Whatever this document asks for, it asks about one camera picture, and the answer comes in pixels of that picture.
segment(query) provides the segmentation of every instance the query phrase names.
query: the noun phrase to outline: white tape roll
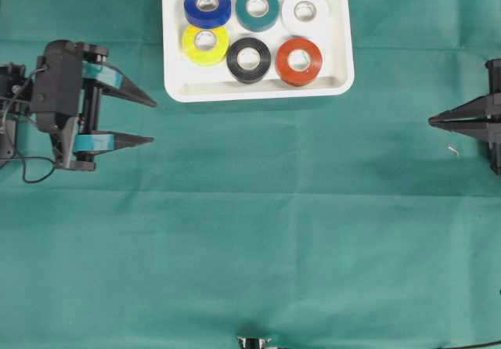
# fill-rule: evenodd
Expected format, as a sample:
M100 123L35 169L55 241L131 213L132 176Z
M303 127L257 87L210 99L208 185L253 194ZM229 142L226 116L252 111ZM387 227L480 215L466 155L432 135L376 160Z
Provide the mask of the white tape roll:
M327 0L285 0L282 21L292 35L307 38L325 34L332 23Z

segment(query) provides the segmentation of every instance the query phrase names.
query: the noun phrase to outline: wire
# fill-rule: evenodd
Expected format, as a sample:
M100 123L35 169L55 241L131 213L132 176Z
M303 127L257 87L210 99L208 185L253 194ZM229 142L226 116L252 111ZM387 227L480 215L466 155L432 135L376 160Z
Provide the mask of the wire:
M40 179L38 179L36 181L28 181L28 182L26 182L27 184L33 185L33 184L36 184L36 183L43 182L47 178L51 177L52 174L54 174L54 172L56 171L56 163L54 162L54 160L51 160L48 157L25 156L23 158L24 158L25 161L26 160L40 160L40 161L47 161L47 162L49 162L49 163L52 164L52 169L50 170L49 173L47 173L45 176L43 176L42 178L40 178ZM21 161L22 162L22 158L21 157L0 158L0 161Z
M52 173L54 173L54 170L56 169L56 162L53 160L50 160L49 158L46 158L46 157L26 157L26 156L24 156L17 149L16 144L14 143L13 139L10 138L9 129L7 127L7 115L9 114L10 108L12 108L13 104L16 101L19 101L18 98L23 94L23 92L26 90L28 85L31 83L31 78L34 77L36 74L41 73L41 72L46 71L46 70L47 70L47 67L42 67L41 69L33 70L30 73L30 75L28 76L28 78L26 79L26 81L24 82L24 84L21 86L21 88L16 92L14 97L6 100L8 104L4 109L3 116L2 116L2 122L0 122L0 124L2 124L2 126L4 128L5 137L7 138L7 142L9 144L10 148L14 149L14 157L7 159L7 160L19 160L22 163L22 165L23 165L23 175L22 175L23 182L27 183L28 185L34 185L34 184L43 182L47 178L49 178L52 175ZM29 180L26 178L27 160L47 160L50 163L52 163L52 170L48 174L43 176L42 178L39 178L36 180Z
M478 349L482 347L497 347L501 345L501 341L493 341L491 343L470 345L468 347L441 347L439 349Z

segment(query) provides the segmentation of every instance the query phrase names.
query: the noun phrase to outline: yellow tape roll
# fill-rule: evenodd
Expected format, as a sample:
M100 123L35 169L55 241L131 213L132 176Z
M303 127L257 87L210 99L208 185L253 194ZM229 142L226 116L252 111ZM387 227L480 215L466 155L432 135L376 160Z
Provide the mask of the yellow tape roll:
M229 35L224 27L203 30L188 26L182 36L182 50L197 65L214 66L226 56Z

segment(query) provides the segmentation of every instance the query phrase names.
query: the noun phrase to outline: white tray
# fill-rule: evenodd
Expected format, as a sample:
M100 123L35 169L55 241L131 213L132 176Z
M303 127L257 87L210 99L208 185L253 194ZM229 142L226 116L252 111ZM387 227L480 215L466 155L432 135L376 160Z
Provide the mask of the white tray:
M279 19L270 30L251 33L240 26L233 13L226 28L235 42L244 36L262 40L275 57L278 48L291 35ZM164 18L164 76L165 88L173 99L183 103L229 101L242 99L272 99L289 97L313 97L341 95L353 85L355 68L351 43L350 12L348 0L328 0L332 28L324 38L314 39L322 50L324 64L316 81L302 88L295 88L280 80L275 70L275 59L265 79L254 85L244 85L235 80L222 62L216 67L199 67L182 51L182 33L188 22L184 15L184 0L163 0Z

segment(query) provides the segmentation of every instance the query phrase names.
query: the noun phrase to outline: table surface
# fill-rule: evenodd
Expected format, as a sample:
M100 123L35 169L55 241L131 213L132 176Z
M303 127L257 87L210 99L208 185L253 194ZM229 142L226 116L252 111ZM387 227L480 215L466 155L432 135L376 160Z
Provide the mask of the table surface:
M163 87L160 0L0 0L0 56L110 47L159 102L103 101L154 144L98 171L0 174L9 348L432 348L498 338L501 181L431 115L484 95L500 0L351 0L341 97L185 105ZM50 155L20 128L20 148ZM457 149L459 156L449 147ZM35 177L44 164L32 162Z

